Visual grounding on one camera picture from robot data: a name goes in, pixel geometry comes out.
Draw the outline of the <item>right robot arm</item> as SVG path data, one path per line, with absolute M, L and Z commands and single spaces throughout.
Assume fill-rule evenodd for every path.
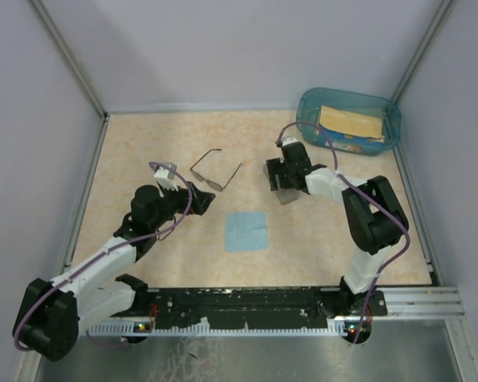
M 349 180 L 337 169 L 312 164 L 304 144 L 295 138 L 284 138 L 276 145 L 281 156 L 267 160 L 264 173 L 282 205 L 306 193 L 344 207 L 355 254 L 343 276 L 345 291 L 339 302 L 346 313 L 359 314 L 368 305 L 366 292 L 380 275 L 391 248 L 409 234 L 406 214 L 386 177 Z

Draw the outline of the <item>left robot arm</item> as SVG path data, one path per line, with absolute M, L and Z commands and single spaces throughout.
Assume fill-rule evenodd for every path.
M 104 319 L 127 311 L 144 314 L 150 305 L 148 286 L 125 270 L 151 250 L 166 223 L 203 215 L 215 197 L 192 182 L 172 189 L 139 187 L 130 212 L 97 253 L 62 275 L 37 278 L 27 286 L 12 332 L 15 347 L 58 361 Z

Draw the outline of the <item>grey glasses case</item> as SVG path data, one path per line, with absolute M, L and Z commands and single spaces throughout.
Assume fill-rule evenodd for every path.
M 300 192 L 297 189 L 279 189 L 276 197 L 281 205 L 287 205 L 299 199 Z

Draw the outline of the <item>blue cleaning cloth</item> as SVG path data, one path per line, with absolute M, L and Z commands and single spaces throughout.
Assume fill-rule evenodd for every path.
M 265 212 L 230 212 L 226 215 L 226 251 L 261 251 L 268 247 L 268 226 Z

